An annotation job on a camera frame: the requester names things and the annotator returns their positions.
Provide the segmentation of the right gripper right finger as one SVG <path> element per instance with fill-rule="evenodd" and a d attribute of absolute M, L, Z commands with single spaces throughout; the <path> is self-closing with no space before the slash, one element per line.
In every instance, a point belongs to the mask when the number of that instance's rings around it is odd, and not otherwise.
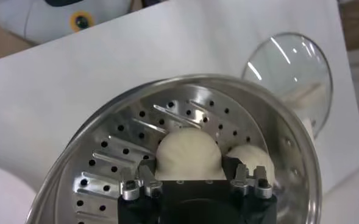
<path fill-rule="evenodd" d="M 238 158 L 223 156 L 222 169 L 233 191 L 240 192 L 244 197 L 252 193 L 262 200 L 272 197 L 272 186 L 267 179 L 265 166 L 257 166 L 251 175 Z"/>

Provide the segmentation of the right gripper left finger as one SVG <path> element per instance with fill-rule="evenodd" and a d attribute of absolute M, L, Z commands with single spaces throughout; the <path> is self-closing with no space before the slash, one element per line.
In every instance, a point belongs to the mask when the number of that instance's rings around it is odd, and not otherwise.
<path fill-rule="evenodd" d="M 155 178 L 155 159 L 141 160 L 135 172 L 129 167 L 120 172 L 120 194 L 123 200 L 137 200 L 142 195 L 157 198 L 162 193 L 163 183 Z"/>

